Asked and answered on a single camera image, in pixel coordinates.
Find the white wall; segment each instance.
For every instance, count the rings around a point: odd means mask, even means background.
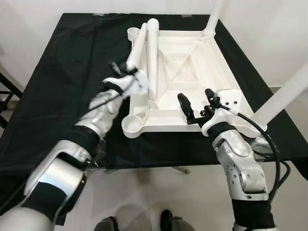
[[[63,12],[209,13],[214,0],[1,0],[0,69],[22,88]],[[307,59],[306,0],[231,0],[221,16],[270,86]]]
[[[302,92],[285,109],[308,142],[308,91]]]

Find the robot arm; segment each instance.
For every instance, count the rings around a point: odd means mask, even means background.
[[[178,99],[188,124],[198,124],[203,135],[209,136],[216,151],[217,159],[224,168],[235,223],[234,231],[245,231],[255,225],[253,231],[278,231],[268,204],[269,192],[266,187],[265,174],[254,159],[250,145],[242,138],[238,130],[231,125],[235,115],[222,108],[214,107],[220,101],[230,102],[234,97],[233,112],[238,112],[240,95],[236,90],[222,90],[220,97],[214,97],[213,91],[205,90],[213,106],[205,106],[201,118],[195,118],[189,100],[179,94]]]
[[[24,190],[25,199],[1,217],[1,231],[52,231],[59,214],[73,208],[85,186],[84,171],[91,154],[111,128],[122,100],[147,91],[146,75],[137,69],[103,83],[108,90],[90,102],[89,112],[32,172]]]

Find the floor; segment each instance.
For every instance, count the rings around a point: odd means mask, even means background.
[[[287,111],[308,139],[308,93]],[[10,112],[1,114],[7,119]],[[308,183],[290,163],[292,172],[272,203],[280,231],[308,231]],[[261,163],[268,188],[274,164]],[[102,218],[116,216],[120,231],[159,231],[159,216],[166,208],[182,216],[196,231],[228,231],[234,222],[228,186],[221,166],[188,167],[189,175],[170,167],[123,169],[105,175],[88,173],[88,183],[65,226],[56,231],[92,231]]]

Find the white plastic frame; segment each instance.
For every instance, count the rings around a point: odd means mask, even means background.
[[[299,71],[286,87],[253,114],[214,40],[215,27],[225,1],[216,1],[203,31],[159,30],[156,19],[144,23],[141,30],[134,27],[128,29],[134,55],[133,58],[129,56],[127,65],[143,69],[150,84],[148,94],[131,95],[129,115],[122,120],[122,129],[127,137],[135,138],[143,132],[200,131],[198,125],[187,125],[177,94],[181,92],[188,97],[198,116],[200,110],[209,104],[204,94],[206,88],[214,91],[235,90],[235,95],[230,97],[226,93],[227,97],[223,98],[225,102],[221,103],[231,108],[234,106],[266,129],[267,123],[308,87],[308,78],[304,78],[302,73],[307,71],[306,64],[304,70]],[[238,99],[236,105],[232,102],[234,98]],[[236,116],[228,121],[248,137],[259,135],[258,131]]]

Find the white tube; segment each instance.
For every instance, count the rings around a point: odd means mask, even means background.
[[[143,23],[139,31],[138,38],[126,60],[126,66],[128,70],[131,70],[138,66],[141,53],[144,47],[145,36],[146,36],[146,23]]]
[[[159,22],[155,18],[151,18],[148,23],[148,40],[149,40],[149,62],[148,62],[148,78],[149,100],[157,98],[157,46],[158,46],[158,30]]]
[[[205,36],[214,36],[215,35],[215,27],[219,19],[219,15],[221,10],[225,4],[226,0],[216,0],[214,9],[210,15],[210,18],[207,22],[206,28],[203,30]]]
[[[281,110],[308,87],[308,61],[282,86],[251,119],[265,127]]]
[[[127,29],[127,38],[129,41],[133,41],[133,37],[139,34],[140,29],[136,27],[130,27]]]

